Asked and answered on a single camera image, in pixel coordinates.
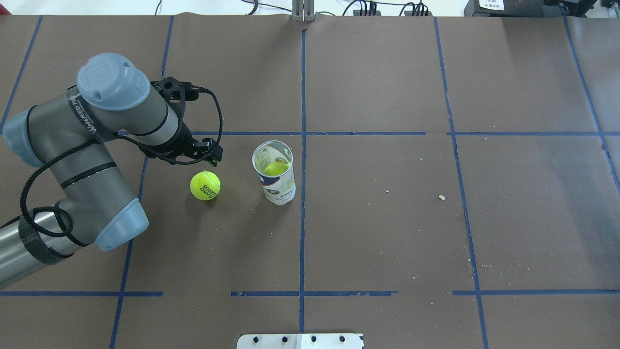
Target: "tennis ball can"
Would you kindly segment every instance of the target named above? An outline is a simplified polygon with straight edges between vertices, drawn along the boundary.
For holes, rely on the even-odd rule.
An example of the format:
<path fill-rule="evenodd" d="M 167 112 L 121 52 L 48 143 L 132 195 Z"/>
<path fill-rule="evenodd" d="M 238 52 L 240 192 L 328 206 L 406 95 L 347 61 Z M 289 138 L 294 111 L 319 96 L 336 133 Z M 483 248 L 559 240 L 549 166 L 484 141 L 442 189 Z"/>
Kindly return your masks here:
<path fill-rule="evenodd" d="M 267 141 L 254 150 L 252 164 L 267 200 L 278 206 L 293 200 L 295 178 L 291 148 L 279 140 Z"/>

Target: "blue joint cover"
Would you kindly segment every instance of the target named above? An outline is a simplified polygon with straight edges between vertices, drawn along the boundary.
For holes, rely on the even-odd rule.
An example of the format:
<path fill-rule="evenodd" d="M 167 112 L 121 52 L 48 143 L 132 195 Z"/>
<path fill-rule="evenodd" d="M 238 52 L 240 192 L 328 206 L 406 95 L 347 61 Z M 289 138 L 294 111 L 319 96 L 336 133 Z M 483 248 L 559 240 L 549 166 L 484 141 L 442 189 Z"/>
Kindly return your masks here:
<path fill-rule="evenodd" d="M 41 167 L 43 163 L 35 155 L 28 137 L 28 114 L 32 108 L 10 118 L 4 125 L 4 141 L 9 149 L 26 164 Z"/>
<path fill-rule="evenodd" d="M 149 220 L 146 218 L 140 200 L 136 197 L 105 226 L 95 239 L 95 245 L 102 251 L 109 251 L 137 237 L 148 226 Z"/>
<path fill-rule="evenodd" d="M 101 53 L 77 73 L 77 89 L 99 109 L 124 111 L 142 103 L 151 91 L 144 73 L 117 53 Z"/>

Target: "tennis ball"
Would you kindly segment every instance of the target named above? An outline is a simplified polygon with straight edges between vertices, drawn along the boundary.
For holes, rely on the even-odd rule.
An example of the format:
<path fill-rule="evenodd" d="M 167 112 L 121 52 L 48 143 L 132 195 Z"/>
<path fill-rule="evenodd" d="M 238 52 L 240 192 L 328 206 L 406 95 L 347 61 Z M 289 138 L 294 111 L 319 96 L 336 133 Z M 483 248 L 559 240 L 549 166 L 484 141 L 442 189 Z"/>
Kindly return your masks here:
<path fill-rule="evenodd" d="M 192 177 L 190 191 L 199 200 L 211 200 L 219 193 L 219 178 L 213 172 L 199 172 Z"/>

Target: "blue tape line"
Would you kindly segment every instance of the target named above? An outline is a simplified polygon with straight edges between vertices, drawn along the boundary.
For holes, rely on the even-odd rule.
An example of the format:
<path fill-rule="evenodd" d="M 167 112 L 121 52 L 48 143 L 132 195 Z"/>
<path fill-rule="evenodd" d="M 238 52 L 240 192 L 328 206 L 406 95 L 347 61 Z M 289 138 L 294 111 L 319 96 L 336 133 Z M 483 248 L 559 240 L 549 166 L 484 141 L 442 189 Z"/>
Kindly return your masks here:
<path fill-rule="evenodd" d="M 566 136 L 566 137 L 584 137 L 598 136 L 597 132 L 448 132 L 447 135 L 456 136 Z"/>
<path fill-rule="evenodd" d="M 308 136 L 426 136 L 426 132 L 308 132 Z"/>
<path fill-rule="evenodd" d="M 148 156 L 144 156 L 144 161 L 142 162 L 142 172 L 140 173 L 140 184 L 138 186 L 138 199 L 142 199 L 142 189 L 144 188 L 144 176 L 146 175 L 146 165 L 149 163 Z"/>
<path fill-rule="evenodd" d="M 371 297 L 391 297 L 398 291 L 306 291 L 306 296 L 311 297 L 351 297 L 351 296 L 371 296 Z"/>
<path fill-rule="evenodd" d="M 620 295 L 620 289 L 489 289 L 481 291 L 483 296 L 537 296 L 561 294 L 612 294 Z M 475 296 L 475 291 L 452 291 L 453 296 Z"/>
<path fill-rule="evenodd" d="M 123 297 L 163 297 L 162 291 L 125 291 Z"/>
<path fill-rule="evenodd" d="M 0 291 L 0 297 L 118 297 L 118 291 Z M 126 292 L 125 297 L 163 297 L 159 291 Z"/>
<path fill-rule="evenodd" d="M 164 77 L 166 72 L 166 61 L 168 59 L 168 48 L 170 47 L 170 37 L 172 36 L 172 24 L 174 23 L 174 16 L 170 16 L 170 24 L 168 24 L 168 37 L 166 38 L 166 47 L 164 48 L 164 59 L 161 61 L 161 77 Z"/>
<path fill-rule="evenodd" d="M 611 176 L 613 177 L 614 184 L 616 185 L 616 191 L 618 192 L 618 194 L 620 194 L 620 182 L 618 181 L 616 167 L 614 166 L 614 162 L 611 159 L 611 155 L 609 154 L 609 149 L 607 148 L 607 141 L 605 140 L 605 136 L 603 135 L 603 129 L 601 128 L 601 123 L 599 122 L 598 115 L 596 114 L 596 110 L 594 109 L 594 103 L 592 103 L 590 90 L 588 89 L 588 85 L 586 84 L 585 78 L 583 77 L 581 65 L 579 64 L 577 52 L 575 51 L 575 45 L 573 45 L 573 38 L 570 34 L 569 20 L 566 15 L 564 16 L 564 27 L 566 28 L 566 36 L 569 40 L 570 52 L 573 55 L 573 60 L 575 61 L 575 66 L 577 67 L 577 73 L 579 73 L 579 80 L 581 80 L 582 82 L 583 91 L 585 92 L 585 96 L 588 99 L 588 105 L 590 106 L 590 111 L 592 112 L 592 118 L 594 118 L 594 123 L 596 124 L 598 135 L 601 138 L 601 144 L 603 145 L 603 151 L 605 152 L 605 157 L 607 158 L 607 164 L 609 164 L 609 169 L 611 170 Z"/>
<path fill-rule="evenodd" d="M 304 333 L 306 277 L 306 30 L 301 31 L 301 224 L 299 237 L 299 332 Z"/>
<path fill-rule="evenodd" d="M 142 198 L 142 188 L 144 185 L 144 175 L 146 173 L 146 165 L 148 164 L 148 157 L 144 156 L 144 162 L 142 163 L 142 172 L 140 173 L 140 186 L 138 189 L 138 199 Z M 116 337 L 118 333 L 118 325 L 120 323 L 120 314 L 123 310 L 123 298 L 125 297 L 125 287 L 127 285 L 127 276 L 129 274 L 129 264 L 131 262 L 131 251 L 133 251 L 133 239 L 127 244 L 127 254 L 125 256 L 125 266 L 123 267 L 123 278 L 120 283 L 120 292 L 118 294 L 117 311 L 114 316 L 114 326 L 112 327 L 112 338 L 110 339 L 110 349 L 113 349 L 116 345 Z"/>
<path fill-rule="evenodd" d="M 304 297 L 390 297 L 398 291 L 304 291 Z M 297 297 L 299 291 L 241 291 L 231 292 L 231 297 Z"/>
<path fill-rule="evenodd" d="M 118 293 L 117 311 L 114 315 L 114 326 L 112 327 L 112 337 L 110 339 L 110 349 L 113 349 L 116 345 L 116 337 L 118 333 L 118 325 L 120 323 L 120 314 L 123 310 L 123 293 L 125 292 L 125 285 L 127 283 L 127 274 L 129 272 L 129 262 L 131 260 L 131 250 L 133 249 L 133 240 L 129 241 L 127 245 L 127 254 L 125 255 L 125 267 L 123 269 L 123 278 L 121 280 L 120 292 Z"/>
<path fill-rule="evenodd" d="M 461 190 L 461 200 L 463 202 L 463 212 L 465 215 L 465 226 L 467 228 L 467 239 L 469 240 L 469 258 L 471 260 L 471 268 L 474 274 L 474 287 L 476 288 L 476 301 L 478 304 L 478 317 L 480 319 L 480 332 L 482 334 L 482 344 L 484 349 L 489 349 L 489 341 L 487 339 L 487 326 L 484 321 L 484 310 L 482 308 L 482 295 L 480 292 L 480 282 L 478 280 L 478 269 L 476 264 L 476 253 L 474 251 L 474 240 L 471 235 L 471 225 L 469 221 L 469 212 L 467 210 L 467 199 L 465 197 L 465 185 L 463 185 L 463 173 L 461 171 L 461 160 L 459 159 L 458 145 L 456 143 L 456 136 L 454 131 L 454 119 L 452 115 L 452 108 L 450 106 L 450 100 L 448 99 L 448 79 L 446 78 L 446 68 L 443 61 L 443 51 L 441 49 L 441 38 L 439 35 L 439 23 L 437 17 L 433 17 L 435 22 L 435 37 L 437 38 L 437 51 L 439 53 L 439 63 L 441 65 L 441 78 L 443 80 L 443 91 L 446 97 L 446 108 L 448 109 L 450 132 L 452 137 L 452 145 L 454 147 L 454 160 L 456 161 L 456 172 L 459 179 L 459 187 Z"/>
<path fill-rule="evenodd" d="M 28 58 L 30 57 L 30 52 L 32 51 L 32 46 L 37 39 L 38 30 L 41 27 L 41 21 L 43 20 L 43 16 L 39 16 L 37 21 L 37 25 L 35 26 L 35 31 L 32 33 L 32 38 L 30 38 L 30 44 L 28 45 L 28 50 L 26 50 L 26 54 L 24 55 L 24 60 L 22 61 L 22 66 L 19 68 L 19 73 L 17 74 L 17 78 L 15 79 L 15 84 L 13 84 L 13 90 L 11 90 L 11 95 L 9 96 L 9 102 L 6 104 L 6 108 L 4 109 L 4 114 L 2 115 L 2 121 L 0 121 L 0 134 L 4 128 L 4 123 L 6 122 L 6 118 L 9 116 L 9 111 L 11 109 L 11 104 L 13 104 L 13 98 L 15 97 L 15 93 L 17 92 L 17 86 L 19 85 L 19 81 L 22 79 L 22 74 L 24 74 L 24 69 L 26 68 L 26 63 L 28 62 Z"/>
<path fill-rule="evenodd" d="M 117 291 L 0 291 L 9 297 L 118 297 Z"/>
<path fill-rule="evenodd" d="M 119 131 L 119 135 L 131 135 L 127 131 Z M 217 135 L 217 131 L 193 131 L 192 135 Z M 306 132 L 306 136 L 426 136 L 426 132 L 351 132 L 328 131 Z M 222 135 L 230 136 L 302 136 L 298 131 L 222 131 Z"/>

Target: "wire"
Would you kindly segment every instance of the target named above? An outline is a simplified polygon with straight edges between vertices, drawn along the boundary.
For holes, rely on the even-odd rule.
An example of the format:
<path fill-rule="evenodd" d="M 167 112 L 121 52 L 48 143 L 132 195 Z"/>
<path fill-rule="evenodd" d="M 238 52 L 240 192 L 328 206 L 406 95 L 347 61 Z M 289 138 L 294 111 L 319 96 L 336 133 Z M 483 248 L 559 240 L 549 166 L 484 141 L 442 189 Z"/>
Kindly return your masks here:
<path fill-rule="evenodd" d="M 67 211 L 59 208 L 59 207 L 51 207 L 51 206 L 44 206 L 44 207 L 37 207 L 35 209 L 32 210 L 32 214 L 36 215 L 36 213 L 39 212 L 54 212 L 54 213 L 58 213 L 59 215 L 63 216 L 63 218 L 66 219 L 66 224 L 65 224 L 65 229 L 63 229 L 62 232 L 60 233 L 54 233 L 52 231 L 47 230 L 46 228 L 43 228 L 42 226 L 38 225 L 37 223 L 35 223 L 34 218 L 30 215 L 30 213 L 28 212 L 28 207 L 26 206 L 26 201 L 28 199 L 28 193 L 30 192 L 30 188 L 32 187 L 32 184 L 34 183 L 35 179 L 37 177 L 39 177 L 39 175 L 41 175 L 45 170 L 47 170 L 48 168 L 52 167 L 55 163 L 59 162 L 60 160 L 66 158 L 67 156 L 79 152 L 80 150 L 89 147 L 93 144 L 97 144 L 98 142 L 94 139 L 91 139 L 87 142 L 84 142 L 80 145 L 78 145 L 77 147 L 71 148 L 69 150 L 67 150 L 66 152 L 56 156 L 54 159 L 48 161 L 47 163 L 45 163 L 43 166 L 39 167 L 39 169 L 37 171 L 35 171 L 32 176 L 30 176 L 30 178 L 26 181 L 26 184 L 24 185 L 24 188 L 22 189 L 22 195 L 19 199 L 19 209 L 22 212 L 22 217 L 24 217 L 24 220 L 26 221 L 26 223 L 28 223 L 29 226 L 31 226 L 36 232 L 42 233 L 44 235 L 47 235 L 49 237 L 65 237 L 67 235 L 69 235 L 71 233 L 71 231 L 73 230 L 73 220 L 71 219 L 71 216 L 69 216 L 69 214 L 67 213 Z"/>
<path fill-rule="evenodd" d="M 363 1 L 363 0 L 354 0 L 350 2 L 349 5 L 343 11 L 342 15 L 344 16 L 345 14 L 347 14 L 347 10 L 349 10 L 349 7 L 351 7 L 351 5 L 355 4 L 356 2 L 360 3 L 360 16 L 361 16 L 361 5 L 364 4 L 364 6 L 366 6 L 366 1 Z"/>
<path fill-rule="evenodd" d="M 213 93 L 213 91 L 211 91 L 210 89 L 203 88 L 203 87 L 197 87 L 197 89 L 198 89 L 199 93 L 207 93 L 207 94 L 209 94 L 213 98 L 213 101 L 215 102 L 215 106 L 218 108 L 218 116 L 219 116 L 218 139 L 215 141 L 215 146 L 213 147 L 213 149 L 210 152 L 208 152 L 206 155 L 202 156 L 199 159 L 193 160 L 193 161 L 176 161 L 176 160 L 173 160 L 173 159 L 170 159 L 170 158 L 166 157 L 162 153 L 158 153 L 158 152 L 154 151 L 148 145 L 140 143 L 140 142 L 138 142 L 137 140 L 135 140 L 133 138 L 129 138 L 129 137 L 123 136 L 123 135 L 117 135 L 117 138 L 118 139 L 122 139 L 122 140 L 126 140 L 128 142 L 131 142 L 131 143 L 137 145 L 138 148 L 140 148 L 140 150 L 142 150 L 143 152 L 151 154 L 152 156 L 155 156 L 156 158 L 158 158 L 160 160 L 164 160 L 165 162 L 167 162 L 167 163 L 169 163 L 171 165 L 193 165 L 195 163 L 199 163 L 201 161 L 206 160 L 219 147 L 219 141 L 222 138 L 222 128 L 223 128 L 224 118 L 222 116 L 222 109 L 219 107 L 218 98 L 215 96 L 215 93 Z"/>
<path fill-rule="evenodd" d="M 381 2 L 381 1 L 374 1 L 376 4 L 382 4 L 382 5 L 392 5 L 392 6 L 404 6 L 405 4 L 394 4 L 393 2 Z"/>
<path fill-rule="evenodd" d="M 247 2 L 248 4 L 253 4 L 254 1 L 253 0 L 241 0 L 243 2 Z M 268 7 L 273 7 L 274 9 L 280 9 L 283 11 L 288 11 L 288 12 L 293 12 L 292 10 L 289 9 L 285 9 L 284 7 L 280 7 L 280 6 L 276 6 L 276 5 L 271 5 L 271 4 L 262 4 L 259 2 L 259 6 L 268 6 Z"/>
<path fill-rule="evenodd" d="M 407 8 L 407 6 L 411 5 L 413 7 L 412 11 L 415 11 L 415 4 L 412 2 L 408 2 L 406 4 L 403 5 L 402 9 L 401 9 L 401 13 L 398 14 L 398 16 L 402 16 L 402 13 L 405 12 L 405 9 Z"/>
<path fill-rule="evenodd" d="M 248 16 L 253 15 L 258 8 L 259 8 L 259 0 L 254 0 L 254 8 L 247 15 Z"/>
<path fill-rule="evenodd" d="M 155 16 L 157 15 L 157 11 L 159 10 L 159 6 L 161 6 L 161 2 L 163 0 L 159 0 L 159 4 L 157 4 L 157 7 L 155 7 Z"/>

